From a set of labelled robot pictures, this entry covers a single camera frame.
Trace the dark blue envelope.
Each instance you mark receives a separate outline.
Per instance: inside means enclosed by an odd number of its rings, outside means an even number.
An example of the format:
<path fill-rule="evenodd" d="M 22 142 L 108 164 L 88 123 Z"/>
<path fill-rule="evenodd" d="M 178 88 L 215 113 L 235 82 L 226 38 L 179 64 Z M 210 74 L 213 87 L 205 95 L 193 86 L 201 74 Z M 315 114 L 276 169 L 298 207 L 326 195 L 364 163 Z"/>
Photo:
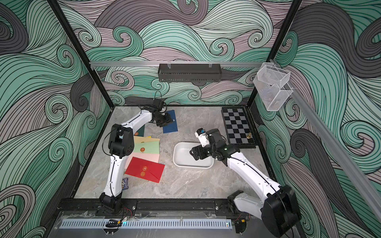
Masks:
<path fill-rule="evenodd" d="M 174 110 L 168 111 L 168 114 L 171 116 L 172 122 L 168 124 L 167 126 L 163 127 L 163 133 L 172 133 L 172 132 L 177 132 L 178 131 L 178 125 L 177 125 L 177 119 L 176 119 L 176 114 Z"/>

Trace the light green envelope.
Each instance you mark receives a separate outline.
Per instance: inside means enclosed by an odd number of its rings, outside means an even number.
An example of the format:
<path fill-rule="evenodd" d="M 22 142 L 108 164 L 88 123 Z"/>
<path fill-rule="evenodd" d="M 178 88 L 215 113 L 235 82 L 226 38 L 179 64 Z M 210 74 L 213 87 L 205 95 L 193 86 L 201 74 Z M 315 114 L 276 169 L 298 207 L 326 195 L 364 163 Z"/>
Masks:
<path fill-rule="evenodd" d="M 133 152 L 146 153 L 146 154 L 159 154 L 160 153 L 159 141 L 137 143 L 135 144 Z"/>

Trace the tan kraft envelope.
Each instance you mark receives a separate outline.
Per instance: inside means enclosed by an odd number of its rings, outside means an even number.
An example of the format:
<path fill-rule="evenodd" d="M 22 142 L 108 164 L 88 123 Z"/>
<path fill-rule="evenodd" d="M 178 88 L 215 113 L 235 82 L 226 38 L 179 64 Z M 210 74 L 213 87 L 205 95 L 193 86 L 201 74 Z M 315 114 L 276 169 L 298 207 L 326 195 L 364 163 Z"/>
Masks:
<path fill-rule="evenodd" d="M 155 139 L 151 137 L 134 136 L 135 144 L 147 143 L 147 142 L 153 142 L 153 141 L 155 141 Z"/>

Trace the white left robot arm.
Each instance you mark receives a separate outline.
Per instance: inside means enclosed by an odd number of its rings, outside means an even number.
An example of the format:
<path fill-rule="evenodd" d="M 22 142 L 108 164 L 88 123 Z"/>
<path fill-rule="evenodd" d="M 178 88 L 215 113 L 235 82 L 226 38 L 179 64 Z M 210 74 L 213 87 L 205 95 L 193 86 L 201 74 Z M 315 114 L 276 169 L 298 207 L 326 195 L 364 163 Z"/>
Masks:
<path fill-rule="evenodd" d="M 114 213 L 123 209 L 122 178 L 128 156 L 135 148 L 134 134 L 147 123 L 153 122 L 162 128 L 173 122 L 170 114 L 159 109 L 143 108 L 137 115 L 122 124 L 112 126 L 108 148 L 110 169 L 104 191 L 99 199 L 101 204 Z"/>

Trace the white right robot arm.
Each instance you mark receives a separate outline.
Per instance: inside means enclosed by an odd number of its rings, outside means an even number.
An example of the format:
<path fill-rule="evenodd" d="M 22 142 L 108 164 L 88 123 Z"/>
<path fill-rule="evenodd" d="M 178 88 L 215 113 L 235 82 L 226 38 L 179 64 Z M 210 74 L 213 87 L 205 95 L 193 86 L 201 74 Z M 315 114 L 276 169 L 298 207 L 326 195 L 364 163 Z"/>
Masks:
<path fill-rule="evenodd" d="M 261 219 L 270 233 L 280 238 L 300 221 L 301 213 L 296 192 L 288 185 L 281 186 L 256 166 L 233 144 L 226 144 L 217 132 L 196 132 L 200 145 L 190 154 L 197 160 L 212 157 L 235 171 L 257 194 L 257 198 L 239 192 L 233 203 L 240 212 Z"/>

